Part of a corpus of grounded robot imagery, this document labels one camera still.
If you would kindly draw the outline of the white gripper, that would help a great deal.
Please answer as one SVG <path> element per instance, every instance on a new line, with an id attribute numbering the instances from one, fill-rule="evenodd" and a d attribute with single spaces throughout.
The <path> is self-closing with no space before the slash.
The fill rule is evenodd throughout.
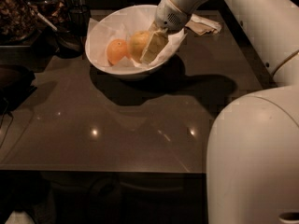
<path id="1" fill-rule="evenodd" d="M 190 19 L 172 0 L 161 0 L 156 8 L 154 22 L 149 27 L 151 33 L 147 45 L 142 51 L 140 61 L 144 64 L 153 62 L 168 43 L 168 32 L 179 32 Z"/>

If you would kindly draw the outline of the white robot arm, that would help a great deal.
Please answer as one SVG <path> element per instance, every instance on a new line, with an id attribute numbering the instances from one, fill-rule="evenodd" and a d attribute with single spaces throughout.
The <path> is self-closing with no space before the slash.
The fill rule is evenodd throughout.
<path id="1" fill-rule="evenodd" d="M 162 0 L 155 25 L 180 30 L 206 0 Z M 299 224 L 299 7 L 224 0 L 275 82 L 215 119 L 206 153 L 209 224 Z"/>

